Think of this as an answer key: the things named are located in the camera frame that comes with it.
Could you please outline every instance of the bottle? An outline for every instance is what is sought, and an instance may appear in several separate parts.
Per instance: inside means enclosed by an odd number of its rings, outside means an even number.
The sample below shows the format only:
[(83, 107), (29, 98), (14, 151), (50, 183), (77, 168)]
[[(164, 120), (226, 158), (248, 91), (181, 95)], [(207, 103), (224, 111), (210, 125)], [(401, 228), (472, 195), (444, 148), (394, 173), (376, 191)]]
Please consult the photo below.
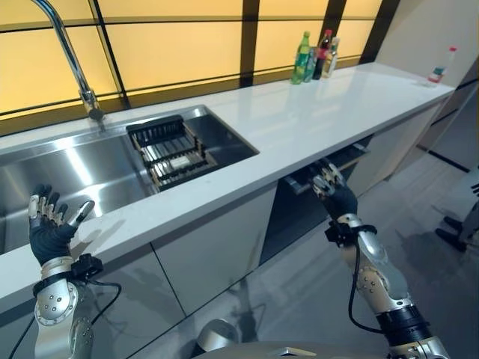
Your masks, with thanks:
[(308, 63), (309, 54), (309, 31), (305, 31), (302, 35), (301, 43), (298, 46), (296, 53), (296, 60), (294, 61), (293, 76), (291, 76), (291, 83), (298, 85), (305, 77), (306, 64)]
[(324, 61), (323, 71), (321, 72), (322, 77), (331, 77), (332, 72), (335, 70), (336, 61), (338, 60), (338, 45), (339, 37), (333, 37), (331, 40), (331, 50)]
[(317, 54), (317, 47), (312, 46), (309, 48), (309, 54), (308, 54), (308, 63), (306, 64), (306, 70), (305, 70), (305, 79), (303, 80), (304, 82), (309, 82), (313, 78), (313, 72), (314, 68), (316, 67), (316, 54)]
[(438, 84), (446, 74), (446, 70), (452, 64), (454, 55), (456, 54), (457, 47), (451, 46), (447, 55), (439, 63), (439, 66), (434, 67), (432, 73), (427, 77), (427, 80), (432, 84)]
[(329, 45), (331, 44), (331, 35), (332, 30), (325, 30), (323, 38), (317, 44), (317, 60), (316, 66), (314, 67), (313, 80), (319, 80), (321, 77), (323, 64), (329, 51)]

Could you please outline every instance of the kitchen sink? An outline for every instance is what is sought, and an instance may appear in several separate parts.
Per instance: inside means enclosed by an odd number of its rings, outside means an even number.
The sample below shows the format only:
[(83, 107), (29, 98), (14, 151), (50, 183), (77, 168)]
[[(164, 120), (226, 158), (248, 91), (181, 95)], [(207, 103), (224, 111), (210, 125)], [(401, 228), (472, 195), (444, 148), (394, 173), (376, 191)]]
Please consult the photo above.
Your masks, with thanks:
[[(126, 128), (148, 127), (172, 116), (182, 119), (202, 143), (202, 153), (211, 165), (207, 171), (158, 186)], [(91, 215), (99, 217), (257, 153), (203, 105), (130, 120), (105, 132), (53, 138), (0, 153), (0, 254), (28, 244), (26, 209), (31, 190), (38, 183), (49, 183), (60, 193), (58, 204), (65, 201), (70, 205), (67, 216), (91, 198), (96, 202)]]

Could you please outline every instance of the faucet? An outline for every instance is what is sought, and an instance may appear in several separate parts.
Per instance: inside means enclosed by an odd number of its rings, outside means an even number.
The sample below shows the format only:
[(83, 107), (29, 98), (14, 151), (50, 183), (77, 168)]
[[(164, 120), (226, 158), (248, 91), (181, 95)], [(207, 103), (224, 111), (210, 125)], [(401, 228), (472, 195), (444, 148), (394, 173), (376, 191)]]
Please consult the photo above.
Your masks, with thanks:
[(105, 114), (100, 109), (98, 104), (97, 97), (92, 88), (88, 85), (85, 74), (83, 73), (78, 58), (76, 58), (75, 51), (73, 50), (72, 43), (68, 37), (67, 29), (63, 21), (61, 21), (60, 16), (57, 13), (57, 10), (47, 1), (47, 0), (32, 0), (49, 18), (50, 22), (55, 29), (58, 39), (60, 40), (61, 48), (67, 57), (68, 64), (72, 69), (73, 75), (75, 76), (76, 83), (79, 86), (79, 94), (83, 101), (83, 105), (87, 110), (89, 118), (94, 120), (100, 126), (100, 130), (104, 131), (105, 127), (103, 125), (103, 118)]

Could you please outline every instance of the soy sauce bottle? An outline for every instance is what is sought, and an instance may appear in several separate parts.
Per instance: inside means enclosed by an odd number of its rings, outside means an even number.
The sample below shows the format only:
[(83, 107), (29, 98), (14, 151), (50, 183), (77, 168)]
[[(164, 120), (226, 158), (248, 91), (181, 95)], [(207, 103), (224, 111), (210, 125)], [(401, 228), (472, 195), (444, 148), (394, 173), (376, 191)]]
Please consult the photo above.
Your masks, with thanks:
[(326, 29), (323, 38), (317, 44), (317, 60), (314, 68), (313, 80), (319, 80), (323, 71), (324, 61), (328, 55), (329, 46), (331, 45), (332, 30)]

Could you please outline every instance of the white countertop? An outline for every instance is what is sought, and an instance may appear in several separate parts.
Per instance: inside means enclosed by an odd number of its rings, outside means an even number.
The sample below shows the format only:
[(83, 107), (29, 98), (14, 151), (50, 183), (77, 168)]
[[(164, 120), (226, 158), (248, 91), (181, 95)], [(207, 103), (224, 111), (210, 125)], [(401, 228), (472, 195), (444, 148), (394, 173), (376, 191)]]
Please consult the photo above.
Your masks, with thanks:
[[(420, 80), (381, 64), (365, 64), (336, 70), (330, 79), (309, 84), (273, 82), (110, 114), (108, 122), (114, 123), (206, 105), (260, 153), (86, 221), (73, 244), (91, 242), (84, 252), (106, 263), (454, 91), (445, 85), (428, 88)], [(0, 150), (89, 126), (77, 120), (7, 136)], [(26, 245), (0, 256), (0, 273), (1, 313), (31, 298), (40, 266)]]

